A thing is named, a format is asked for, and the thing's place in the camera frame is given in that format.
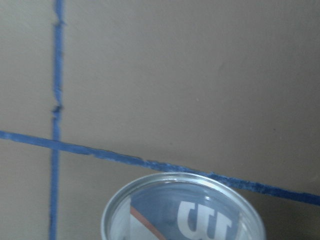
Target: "can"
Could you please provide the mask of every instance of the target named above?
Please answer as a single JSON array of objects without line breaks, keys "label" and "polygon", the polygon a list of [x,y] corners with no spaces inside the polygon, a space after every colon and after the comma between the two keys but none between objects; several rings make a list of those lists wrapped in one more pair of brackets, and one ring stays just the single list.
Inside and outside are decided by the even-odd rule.
[{"label": "can", "polygon": [[185,172],[156,173],[120,189],[101,219],[103,240],[265,240],[256,210],[231,188]]}]

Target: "gray surface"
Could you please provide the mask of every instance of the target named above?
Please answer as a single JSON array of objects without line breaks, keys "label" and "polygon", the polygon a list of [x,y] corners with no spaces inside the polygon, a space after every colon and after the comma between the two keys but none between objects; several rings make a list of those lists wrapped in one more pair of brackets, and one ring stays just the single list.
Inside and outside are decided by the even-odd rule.
[{"label": "gray surface", "polygon": [[[0,129],[50,138],[53,4],[0,7]],[[62,140],[320,195],[319,12],[68,0]],[[1,140],[0,153],[0,239],[46,239],[50,151]],[[58,239],[99,239],[109,198],[150,172],[62,153]],[[320,238],[319,207],[240,193],[269,240]]]}]

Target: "orange stripe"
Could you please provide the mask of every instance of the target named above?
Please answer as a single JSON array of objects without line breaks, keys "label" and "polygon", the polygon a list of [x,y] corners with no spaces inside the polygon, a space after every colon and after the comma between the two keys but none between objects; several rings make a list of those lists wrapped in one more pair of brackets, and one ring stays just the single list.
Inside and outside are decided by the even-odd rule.
[{"label": "orange stripe", "polygon": [[149,222],[144,216],[142,216],[141,213],[138,212],[133,206],[131,206],[130,208],[130,213],[147,229],[149,229],[150,232],[152,232],[159,240],[166,240],[166,238],[161,234],[161,232],[159,232],[158,229],[156,229],[155,226],[153,226],[151,222]]}]

